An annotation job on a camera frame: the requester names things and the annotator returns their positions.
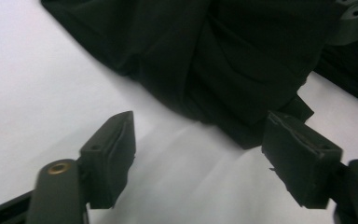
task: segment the black fabric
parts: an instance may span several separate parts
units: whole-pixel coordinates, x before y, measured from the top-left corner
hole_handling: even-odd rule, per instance
[[[358,97],[358,41],[347,46],[326,46],[315,72]]]
[[[42,0],[96,59],[163,104],[260,145],[269,110],[302,120],[296,91],[345,8],[333,0]]]

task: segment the white tablecloth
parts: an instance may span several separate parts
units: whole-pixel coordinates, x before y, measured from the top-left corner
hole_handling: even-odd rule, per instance
[[[307,122],[358,159],[358,100],[311,74],[299,95]],[[111,116],[134,111],[136,159],[115,209],[91,223],[333,223],[335,207],[298,206],[260,147],[244,151],[217,128],[182,118],[140,84],[83,50],[36,0],[0,0],[0,203],[78,150]]]

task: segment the folded cloth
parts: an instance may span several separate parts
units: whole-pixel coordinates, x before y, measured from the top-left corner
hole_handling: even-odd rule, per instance
[[[314,70],[358,98],[358,41],[325,46]]]
[[[97,60],[172,110],[261,144],[269,110],[296,96],[346,8],[334,0],[42,0]]]

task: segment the white sheet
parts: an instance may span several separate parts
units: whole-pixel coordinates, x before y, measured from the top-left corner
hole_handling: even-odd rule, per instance
[[[299,95],[308,121],[358,159],[358,100],[311,74]],[[34,0],[0,1],[0,203],[78,150],[111,116],[133,110],[136,159],[115,209],[91,223],[333,223],[300,208],[260,147],[243,151],[217,128],[184,119],[138,83],[106,69]]]

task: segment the white table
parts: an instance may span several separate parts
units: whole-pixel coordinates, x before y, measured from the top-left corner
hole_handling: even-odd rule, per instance
[[[358,100],[311,74],[299,95],[308,125],[358,159]],[[83,50],[36,0],[0,1],[0,203],[78,150],[111,116],[133,110],[137,153],[115,209],[91,223],[333,223],[300,208],[260,147],[244,151],[217,128],[184,119],[140,84]]]

